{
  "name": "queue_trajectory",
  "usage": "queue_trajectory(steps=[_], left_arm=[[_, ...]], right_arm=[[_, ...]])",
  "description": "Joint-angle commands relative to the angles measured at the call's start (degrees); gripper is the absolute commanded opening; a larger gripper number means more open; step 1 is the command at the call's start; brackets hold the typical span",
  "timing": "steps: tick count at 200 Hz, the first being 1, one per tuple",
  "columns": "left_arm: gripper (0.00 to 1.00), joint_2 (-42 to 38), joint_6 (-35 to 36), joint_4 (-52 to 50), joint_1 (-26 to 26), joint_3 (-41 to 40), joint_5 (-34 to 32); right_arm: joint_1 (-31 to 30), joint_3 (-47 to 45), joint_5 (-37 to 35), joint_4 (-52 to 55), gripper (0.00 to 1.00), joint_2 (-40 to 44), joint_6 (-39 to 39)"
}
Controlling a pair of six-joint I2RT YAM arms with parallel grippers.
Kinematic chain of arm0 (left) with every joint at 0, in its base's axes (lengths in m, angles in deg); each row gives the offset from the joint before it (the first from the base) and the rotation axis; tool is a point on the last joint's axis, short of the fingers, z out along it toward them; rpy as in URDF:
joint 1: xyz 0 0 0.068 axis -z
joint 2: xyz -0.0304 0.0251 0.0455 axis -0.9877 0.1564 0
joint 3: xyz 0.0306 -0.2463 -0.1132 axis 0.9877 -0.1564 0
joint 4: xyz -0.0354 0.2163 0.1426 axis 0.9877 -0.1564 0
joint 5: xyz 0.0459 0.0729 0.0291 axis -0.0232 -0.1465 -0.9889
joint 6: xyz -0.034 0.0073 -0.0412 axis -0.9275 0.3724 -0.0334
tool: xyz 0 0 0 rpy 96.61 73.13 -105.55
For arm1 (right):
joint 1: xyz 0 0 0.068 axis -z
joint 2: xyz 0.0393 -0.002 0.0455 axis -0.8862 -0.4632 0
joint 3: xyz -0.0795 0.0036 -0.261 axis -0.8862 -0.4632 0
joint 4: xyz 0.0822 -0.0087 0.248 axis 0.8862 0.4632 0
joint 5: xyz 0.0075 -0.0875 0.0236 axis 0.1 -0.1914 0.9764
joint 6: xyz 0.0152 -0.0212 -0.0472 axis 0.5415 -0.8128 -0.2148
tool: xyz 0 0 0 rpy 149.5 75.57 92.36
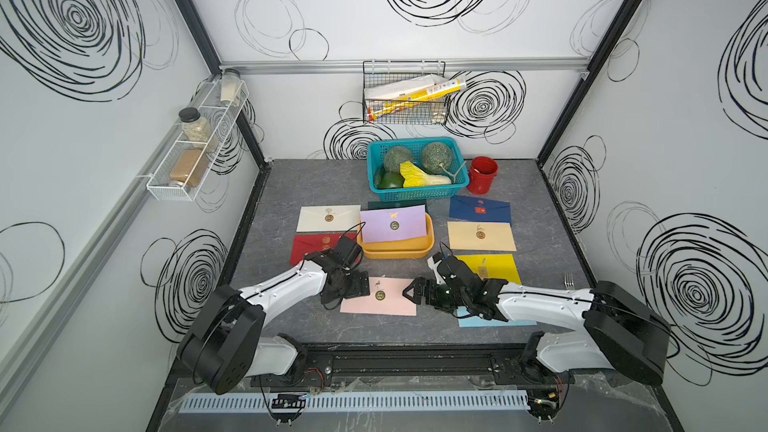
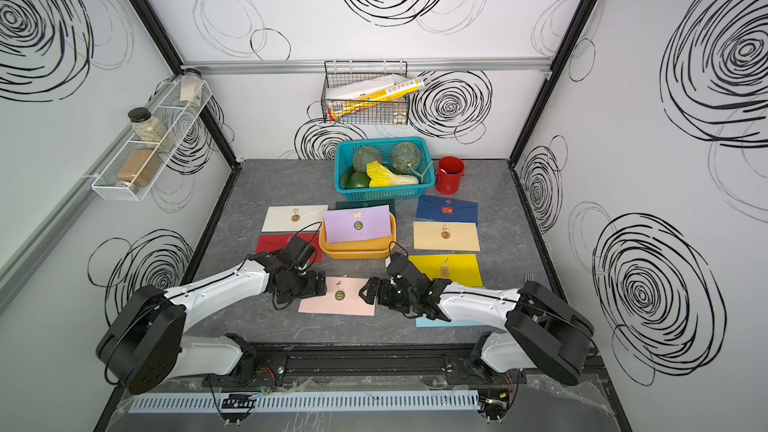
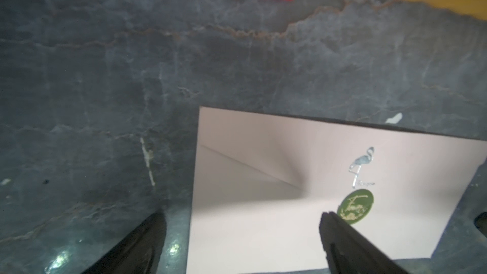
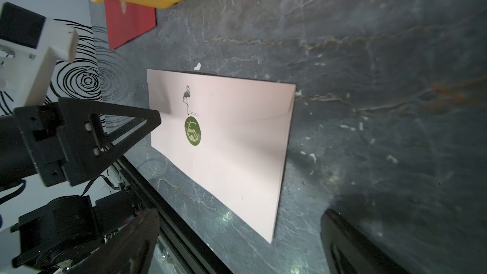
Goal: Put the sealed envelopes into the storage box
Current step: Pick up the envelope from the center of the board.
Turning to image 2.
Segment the pink envelope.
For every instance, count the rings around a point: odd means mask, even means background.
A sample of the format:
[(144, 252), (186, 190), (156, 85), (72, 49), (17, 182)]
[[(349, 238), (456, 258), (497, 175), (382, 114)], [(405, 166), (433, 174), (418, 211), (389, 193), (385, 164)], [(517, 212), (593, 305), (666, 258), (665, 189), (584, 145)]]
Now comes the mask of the pink envelope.
[(326, 278), (325, 295), (302, 299), (298, 312), (304, 314), (325, 314), (345, 316), (374, 316), (375, 306), (367, 304), (360, 296), (360, 290), (366, 285), (363, 278), (331, 277)]

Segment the purple envelope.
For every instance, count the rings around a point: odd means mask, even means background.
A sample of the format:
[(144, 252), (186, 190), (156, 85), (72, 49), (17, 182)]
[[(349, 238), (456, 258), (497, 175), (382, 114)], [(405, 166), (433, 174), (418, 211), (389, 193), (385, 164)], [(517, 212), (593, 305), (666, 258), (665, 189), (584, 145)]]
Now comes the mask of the purple envelope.
[(390, 237), (390, 209), (386, 205), (326, 211), (328, 243), (360, 242)]

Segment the beige envelope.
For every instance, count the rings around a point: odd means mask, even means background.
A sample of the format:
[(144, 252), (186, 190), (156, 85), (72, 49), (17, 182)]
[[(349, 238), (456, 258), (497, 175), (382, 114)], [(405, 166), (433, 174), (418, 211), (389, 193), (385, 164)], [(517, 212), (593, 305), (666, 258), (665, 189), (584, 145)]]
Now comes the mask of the beige envelope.
[(475, 223), (414, 222), (413, 245), (417, 250), (480, 251)]

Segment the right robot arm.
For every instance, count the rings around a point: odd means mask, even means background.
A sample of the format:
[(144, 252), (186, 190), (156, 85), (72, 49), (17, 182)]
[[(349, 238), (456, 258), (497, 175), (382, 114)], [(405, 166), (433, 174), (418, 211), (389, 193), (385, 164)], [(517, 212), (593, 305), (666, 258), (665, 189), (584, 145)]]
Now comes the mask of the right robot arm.
[(477, 376), (532, 367), (567, 386), (580, 382), (594, 347), (594, 326), (543, 284), (528, 280), (519, 288), (497, 290), (432, 279), (401, 253), (391, 254), (386, 265), (386, 279), (370, 278), (359, 290), (365, 303), (408, 318), (494, 329), (476, 344)]

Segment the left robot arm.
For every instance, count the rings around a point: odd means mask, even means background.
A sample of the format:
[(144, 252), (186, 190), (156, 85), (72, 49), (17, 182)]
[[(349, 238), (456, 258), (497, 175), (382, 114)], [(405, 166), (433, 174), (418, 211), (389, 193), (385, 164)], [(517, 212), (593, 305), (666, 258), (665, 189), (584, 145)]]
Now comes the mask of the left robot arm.
[(96, 347), (107, 382), (133, 395), (168, 379), (207, 378), (213, 387), (247, 386), (261, 373), (255, 347), (243, 337), (195, 337), (203, 319), (249, 297), (267, 294), (275, 309), (295, 300), (322, 297), (326, 276), (311, 269), (317, 246), (299, 235), (273, 251), (246, 256), (239, 264), (187, 285), (134, 292)]

